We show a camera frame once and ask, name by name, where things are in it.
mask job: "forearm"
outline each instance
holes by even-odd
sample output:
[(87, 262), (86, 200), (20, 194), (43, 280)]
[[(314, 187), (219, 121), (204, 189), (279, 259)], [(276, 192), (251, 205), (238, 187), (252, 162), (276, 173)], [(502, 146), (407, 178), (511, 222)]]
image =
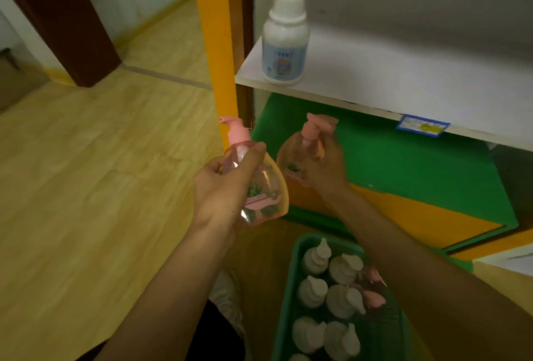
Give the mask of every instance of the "forearm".
[(355, 190), (326, 198), (437, 357), (530, 356), (533, 318), (517, 305), (418, 243)]
[(97, 361), (184, 359), (230, 238), (192, 225)]

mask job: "price tag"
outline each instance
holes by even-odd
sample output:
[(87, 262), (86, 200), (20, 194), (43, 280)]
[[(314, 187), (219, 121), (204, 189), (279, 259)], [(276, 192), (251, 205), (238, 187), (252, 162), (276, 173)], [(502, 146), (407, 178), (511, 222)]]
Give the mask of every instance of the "price tag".
[(414, 132), (416, 134), (423, 134), (439, 137), (446, 128), (450, 126), (449, 122), (437, 121), (430, 118), (417, 117), (415, 115), (405, 114), (398, 123), (396, 129), (401, 131)]

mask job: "pant leg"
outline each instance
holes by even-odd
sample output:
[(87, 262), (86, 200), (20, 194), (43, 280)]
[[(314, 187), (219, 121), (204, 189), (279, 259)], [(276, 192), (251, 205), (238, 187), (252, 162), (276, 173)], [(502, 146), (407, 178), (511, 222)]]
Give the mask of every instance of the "pant leg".
[[(102, 351), (103, 343), (89, 350), (76, 361), (92, 361)], [(244, 341), (239, 337), (231, 323), (222, 316), (217, 306), (207, 301), (195, 335), (192, 338), (187, 361), (207, 359), (227, 359), (231, 361), (244, 361)]]

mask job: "plastic basket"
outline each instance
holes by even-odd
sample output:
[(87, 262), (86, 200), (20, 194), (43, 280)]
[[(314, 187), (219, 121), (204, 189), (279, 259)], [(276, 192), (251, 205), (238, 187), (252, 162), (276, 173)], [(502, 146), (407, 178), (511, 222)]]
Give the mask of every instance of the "plastic basket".
[[(303, 307), (297, 298), (297, 290), (300, 283), (306, 278), (301, 262), (305, 252), (320, 244), (322, 238), (326, 238), (331, 248), (331, 258), (342, 253), (356, 254), (366, 263), (367, 259), (361, 246), (344, 240), (336, 239), (320, 234), (307, 234), (298, 239), (294, 245), (292, 258), (290, 260), (289, 276), (285, 288), (285, 297), (276, 334), (276, 342), (272, 361), (288, 361), (294, 354), (299, 353), (293, 342), (291, 332), (292, 325), (297, 318), (309, 316), (317, 322), (329, 323), (336, 319), (323, 304), (318, 309), (307, 309)], [(334, 282), (326, 271), (320, 276), (331, 286)], [(361, 352), (354, 360), (358, 361), (402, 361), (407, 360), (407, 345), (404, 326), (406, 320), (396, 299), (390, 290), (383, 293), (387, 303), (379, 310), (366, 315), (355, 315), (349, 321), (355, 324), (357, 336), (361, 342)], [(313, 361), (326, 361), (330, 357), (323, 348), (308, 355)]]

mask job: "white shoe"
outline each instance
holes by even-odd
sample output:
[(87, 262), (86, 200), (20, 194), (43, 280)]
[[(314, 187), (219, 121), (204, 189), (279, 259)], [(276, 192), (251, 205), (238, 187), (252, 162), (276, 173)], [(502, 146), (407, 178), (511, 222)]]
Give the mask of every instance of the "white shoe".
[(231, 323), (244, 340), (243, 313), (240, 310), (240, 287), (233, 272), (221, 270), (211, 288), (209, 300)]

